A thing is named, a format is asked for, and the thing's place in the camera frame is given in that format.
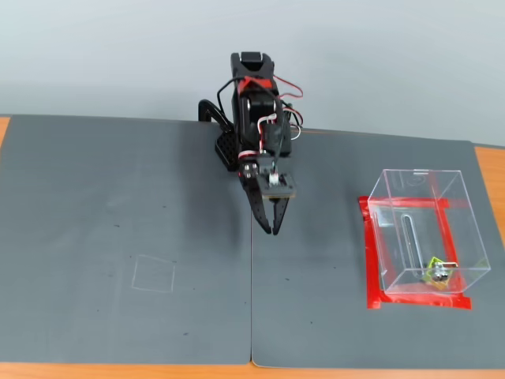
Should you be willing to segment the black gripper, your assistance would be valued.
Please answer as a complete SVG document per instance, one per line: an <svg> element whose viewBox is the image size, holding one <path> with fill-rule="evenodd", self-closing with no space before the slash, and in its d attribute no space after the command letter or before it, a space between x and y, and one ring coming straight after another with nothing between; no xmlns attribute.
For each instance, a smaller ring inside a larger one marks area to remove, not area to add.
<svg viewBox="0 0 505 379"><path fill-rule="evenodd" d="M261 180L267 181L270 174L291 175L291 158L289 156L275 158L270 153L263 153L258 155L256 159L239 160L238 177L248 198L254 219L268 235L271 233L277 235L282 226L290 198L271 199L274 211L273 227L271 227L264 209L260 183Z"/></svg>

